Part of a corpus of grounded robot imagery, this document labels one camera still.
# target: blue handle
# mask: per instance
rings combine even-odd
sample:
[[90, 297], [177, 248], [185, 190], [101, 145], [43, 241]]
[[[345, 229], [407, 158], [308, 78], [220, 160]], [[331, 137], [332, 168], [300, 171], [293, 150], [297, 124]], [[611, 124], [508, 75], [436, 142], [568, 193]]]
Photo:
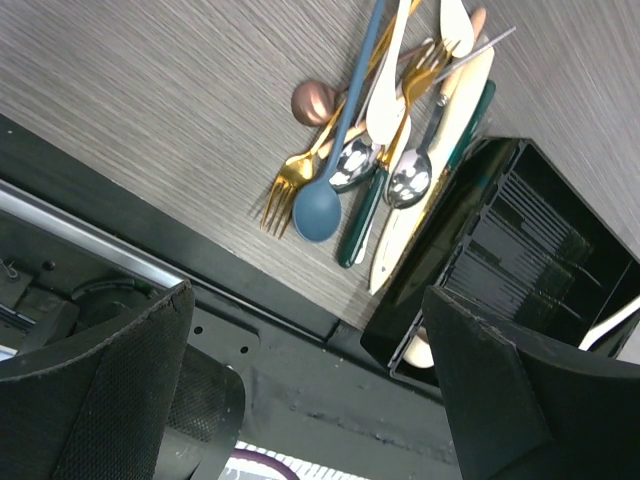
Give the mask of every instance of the blue handle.
[[353, 71], [353, 76], [351, 77], [347, 101], [345, 103], [344, 110], [342, 111], [342, 115], [340, 116], [336, 136], [333, 140], [333, 148], [331, 149], [331, 154], [325, 164], [324, 170], [322, 171], [322, 174], [320, 174], [319, 180], [328, 181], [338, 165], [338, 158], [340, 157], [340, 152], [344, 147], [344, 139], [347, 135], [349, 125], [351, 125], [353, 112], [358, 104], [360, 90], [362, 89], [364, 77], [367, 73], [369, 58], [371, 58], [371, 53], [373, 52], [373, 44], [376, 41], [376, 34], [378, 33], [378, 26], [380, 25], [385, 3], [386, 0], [378, 0], [376, 2], [376, 6], [373, 8], [371, 20], [369, 20], [369, 27], [367, 28], [367, 33], [364, 37], [362, 48], [360, 49], [360, 56], [358, 57], [356, 68]]

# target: black plastic tray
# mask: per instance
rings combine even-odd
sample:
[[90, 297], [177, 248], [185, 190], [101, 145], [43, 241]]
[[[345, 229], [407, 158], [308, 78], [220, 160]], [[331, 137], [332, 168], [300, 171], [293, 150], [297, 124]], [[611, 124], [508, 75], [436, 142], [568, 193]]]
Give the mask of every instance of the black plastic tray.
[[485, 140], [433, 212], [361, 340], [398, 379], [437, 385], [402, 361], [428, 285], [574, 346], [637, 295], [637, 260], [531, 140]]

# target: desk surface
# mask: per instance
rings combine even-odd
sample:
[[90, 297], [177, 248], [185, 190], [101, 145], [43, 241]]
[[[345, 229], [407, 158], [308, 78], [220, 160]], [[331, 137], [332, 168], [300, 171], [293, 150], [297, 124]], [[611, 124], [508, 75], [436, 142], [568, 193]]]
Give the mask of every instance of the desk surface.
[[[339, 235], [311, 245], [291, 229], [278, 241], [256, 217], [282, 160], [313, 136], [289, 113], [292, 89], [347, 79], [373, 3], [0, 0], [0, 112], [362, 327], [378, 301], [366, 292], [373, 248], [345, 271]], [[409, 21], [407, 46], [436, 31], [438, 3]], [[490, 37], [518, 26], [497, 48], [491, 133], [535, 139], [640, 253], [640, 5], [484, 5]], [[414, 143], [426, 104], [412, 115]]]

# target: silver metal strip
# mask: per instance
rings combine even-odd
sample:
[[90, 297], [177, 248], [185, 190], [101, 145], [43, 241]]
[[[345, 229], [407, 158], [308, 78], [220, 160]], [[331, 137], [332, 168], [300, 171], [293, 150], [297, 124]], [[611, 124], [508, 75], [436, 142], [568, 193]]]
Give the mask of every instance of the silver metal strip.
[[70, 216], [13, 185], [0, 180], [0, 210], [41, 230], [62, 238], [123, 269], [166, 288], [188, 278], [172, 273], [173, 268], [161, 268], [147, 254], [93, 225]]
[[155, 258], [3, 180], [0, 180], [0, 211], [64, 239], [157, 286], [170, 288], [188, 279], [192, 283], [215, 292], [287, 330], [292, 330], [314, 341], [324, 341], [321, 337], [290, 323], [286, 319]]

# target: fork tines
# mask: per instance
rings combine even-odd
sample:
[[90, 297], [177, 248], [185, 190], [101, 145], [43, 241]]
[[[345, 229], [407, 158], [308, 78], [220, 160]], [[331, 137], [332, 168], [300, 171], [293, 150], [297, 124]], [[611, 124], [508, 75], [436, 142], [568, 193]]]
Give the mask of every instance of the fork tines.
[[260, 229], [282, 238], [291, 221], [295, 189], [287, 181], [277, 178], [271, 188], [267, 206], [262, 215]]

